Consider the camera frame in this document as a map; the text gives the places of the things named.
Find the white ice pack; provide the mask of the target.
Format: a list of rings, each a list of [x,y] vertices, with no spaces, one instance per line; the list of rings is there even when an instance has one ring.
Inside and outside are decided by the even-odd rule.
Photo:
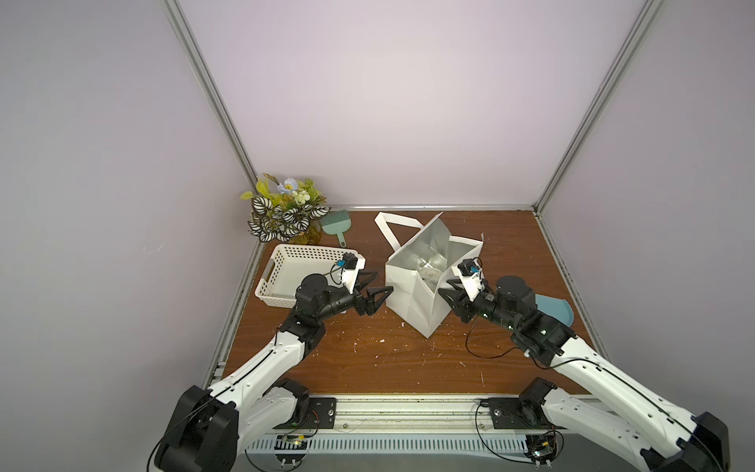
[[[446,265],[433,265],[430,263],[419,267],[418,273],[428,285],[438,284],[446,271]]]

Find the white insulated delivery bag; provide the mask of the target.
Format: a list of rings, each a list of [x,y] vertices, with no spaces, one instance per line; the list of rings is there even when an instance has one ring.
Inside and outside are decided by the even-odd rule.
[[[484,241],[452,235],[439,214],[422,224],[380,212],[375,223],[393,249],[385,263],[385,284],[393,288],[387,307],[429,338],[451,311],[440,289],[458,264],[481,254]]]

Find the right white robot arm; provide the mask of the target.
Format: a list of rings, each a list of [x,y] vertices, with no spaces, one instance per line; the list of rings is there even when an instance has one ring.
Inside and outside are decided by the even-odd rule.
[[[438,293],[463,322],[482,318],[506,328],[537,368],[571,379],[603,404],[594,407],[537,378],[519,395],[524,421],[580,434],[639,471],[731,468],[729,429],[721,419],[663,399],[615,367],[570,326],[541,311],[522,278],[502,277],[495,289],[477,275],[453,278]]]

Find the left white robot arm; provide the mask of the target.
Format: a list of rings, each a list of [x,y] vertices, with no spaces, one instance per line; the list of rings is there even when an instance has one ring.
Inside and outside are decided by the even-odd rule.
[[[393,289],[373,287],[376,276],[348,271],[340,286],[320,273],[305,277],[294,306],[260,352],[210,387],[184,391],[145,468],[229,471],[245,448],[274,427],[302,424],[308,389],[285,375],[318,346],[326,320],[350,310],[372,316],[383,306]]]

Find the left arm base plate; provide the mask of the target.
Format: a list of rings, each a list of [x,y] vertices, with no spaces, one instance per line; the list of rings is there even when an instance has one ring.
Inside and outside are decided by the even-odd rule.
[[[335,425],[337,399],[335,397],[311,397],[307,404],[299,402],[293,416],[275,427],[275,430],[324,429],[331,430]]]

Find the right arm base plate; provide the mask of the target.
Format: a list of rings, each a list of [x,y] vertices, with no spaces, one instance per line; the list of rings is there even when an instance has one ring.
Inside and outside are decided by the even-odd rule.
[[[550,430],[542,405],[534,400],[514,397],[487,399],[489,415],[495,430]]]

